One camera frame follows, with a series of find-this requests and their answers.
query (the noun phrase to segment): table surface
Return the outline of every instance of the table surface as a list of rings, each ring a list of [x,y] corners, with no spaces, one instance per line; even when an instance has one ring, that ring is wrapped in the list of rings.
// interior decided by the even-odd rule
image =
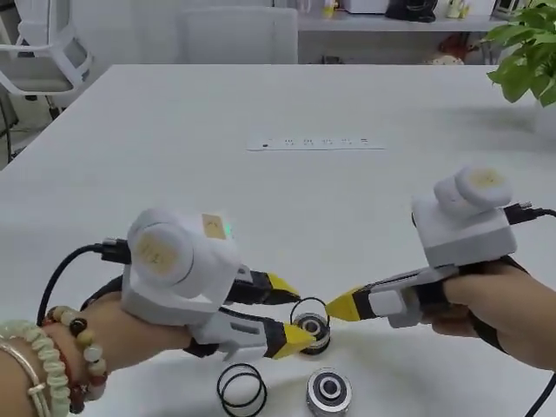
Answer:
[[[556,141],[529,132],[533,99],[507,104],[486,71],[113,67],[0,175],[0,316],[32,320],[66,254],[125,236],[152,206],[226,213],[248,265],[325,300],[424,266],[410,197],[464,164],[492,164],[517,199],[556,207],[546,181],[556,177]],[[368,137],[387,149],[246,150],[252,138],[284,136]],[[516,230],[517,259],[549,285],[554,227],[543,220]],[[52,304],[78,306],[118,273],[84,256]],[[286,321],[289,307],[242,311]],[[263,416],[308,416],[305,384],[320,367],[352,381],[353,416],[521,416],[549,377],[481,341],[425,327],[335,321],[332,332],[322,357],[255,363],[269,388]],[[223,368],[216,358],[160,355],[114,374],[84,416],[223,416],[215,396]],[[550,400],[542,415],[554,412]]]

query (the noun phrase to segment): hand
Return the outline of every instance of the hand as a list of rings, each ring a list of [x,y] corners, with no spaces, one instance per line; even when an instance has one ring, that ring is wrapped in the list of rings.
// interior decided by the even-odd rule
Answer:
[[[81,314],[95,333],[95,341],[103,348],[109,372],[132,367],[166,350],[184,349],[191,336],[186,328],[157,326],[141,321],[120,307],[120,293],[105,295]],[[61,325],[51,326],[51,337],[64,351],[76,379],[86,378],[82,354],[77,351],[70,332]]]
[[[504,350],[533,367],[556,370],[556,293],[517,268],[493,262],[487,275],[466,275],[444,283],[453,307],[424,317],[439,334],[477,337],[471,310],[498,330]]]

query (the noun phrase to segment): electrical outlet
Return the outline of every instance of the electrical outlet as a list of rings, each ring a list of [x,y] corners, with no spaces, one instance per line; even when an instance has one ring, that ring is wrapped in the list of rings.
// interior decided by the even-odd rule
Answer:
[[[255,139],[249,142],[248,150],[347,150],[385,149],[384,145],[367,138],[352,137],[299,137],[283,139]]]

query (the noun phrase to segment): black rubber ring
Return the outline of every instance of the black rubber ring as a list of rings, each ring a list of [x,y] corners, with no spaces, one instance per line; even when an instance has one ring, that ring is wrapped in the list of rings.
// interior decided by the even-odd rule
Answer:
[[[255,394],[255,396],[247,401],[244,402],[242,404],[234,404],[232,402],[229,402],[228,400],[226,400],[224,398],[224,396],[226,395],[226,390],[228,389],[228,386],[231,382],[233,382],[234,380],[236,380],[237,378],[241,378],[242,376],[250,376],[252,378],[255,378],[256,380],[259,381],[259,390],[257,391],[257,394]],[[250,406],[251,404],[253,404],[255,401],[257,401],[257,398],[259,398],[259,395],[261,395],[261,391],[262,391],[262,384],[261,384],[261,379],[251,373],[251,372],[240,372],[239,374],[235,374],[234,376],[232,376],[229,380],[226,381],[226,383],[224,384],[224,387],[222,387],[222,391],[220,392],[222,394],[222,404],[225,404],[228,407],[232,407],[232,408],[245,408]]]
[[[245,416],[238,416],[237,414],[234,414],[231,411],[229,411],[228,406],[226,406],[225,404],[222,404],[222,409],[229,417],[256,417],[261,413],[262,409],[267,405],[267,399],[268,399],[267,386],[265,384],[262,384],[262,403],[254,413]]]
[[[240,372],[239,374],[235,374],[229,380],[226,381],[226,383],[224,384],[223,387],[221,387],[224,375],[226,375],[229,371],[231,371],[232,369],[235,369],[237,367],[246,368],[251,372]],[[231,382],[234,381],[237,378],[242,377],[242,376],[251,376],[251,377],[255,378],[256,380],[258,380],[259,381],[259,389],[257,390],[256,395],[251,400],[249,400],[245,403],[242,403],[242,404],[234,404],[234,403],[229,402],[228,400],[226,400],[224,398],[224,395],[226,393],[226,389],[228,389]],[[216,394],[218,395],[218,398],[220,399],[220,402],[222,404],[222,409],[230,417],[238,417],[238,416],[233,414],[230,410],[228,410],[228,407],[230,407],[230,408],[245,408],[245,407],[248,407],[248,406],[252,405],[255,401],[257,401],[261,397],[261,392],[262,392],[262,395],[263,395],[261,405],[259,406],[259,408],[254,413],[252,413],[248,416],[245,416],[245,417],[255,417],[256,415],[258,415],[262,411],[262,409],[267,404],[268,390],[267,390],[266,384],[264,383],[264,380],[261,377],[261,373],[254,366],[249,365],[248,363],[236,363],[236,364],[231,365],[231,366],[227,367],[226,369],[224,369],[224,371],[220,374],[220,377],[218,378],[218,381],[216,382]]]
[[[303,303],[305,301],[318,301],[320,304],[322,304],[322,306],[325,308],[325,311],[326,311],[327,303],[324,302],[323,300],[321,300],[320,298],[316,298],[316,297],[303,298],[303,299],[299,300],[298,302],[296,302],[294,307],[292,308],[292,311],[289,312],[289,324],[294,324],[295,310],[299,307],[299,305],[301,303]],[[330,315],[328,315],[328,314],[327,314],[327,328],[330,328]]]

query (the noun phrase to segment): beaded bracelet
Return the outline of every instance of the beaded bracelet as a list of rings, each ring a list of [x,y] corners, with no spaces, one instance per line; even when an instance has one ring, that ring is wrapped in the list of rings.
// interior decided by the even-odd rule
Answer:
[[[47,320],[63,324],[76,338],[77,346],[83,350],[83,358],[87,362],[89,373],[89,383],[86,387],[82,387],[82,392],[85,393],[84,399],[87,401],[99,400],[104,394],[108,379],[106,361],[103,358],[103,349],[94,343],[95,335],[92,330],[87,328],[87,321],[78,315],[79,312],[72,308],[54,307],[48,312]],[[78,395],[76,390],[72,393],[72,396]],[[77,407],[72,412],[79,414],[82,410],[82,407]]]
[[[7,321],[0,325],[0,337],[5,340],[12,338],[24,339],[30,343],[43,363],[47,374],[46,383],[50,389],[50,414],[52,417],[66,417],[70,412],[70,389],[66,366],[60,361],[60,351],[55,348],[54,341],[30,321]]]

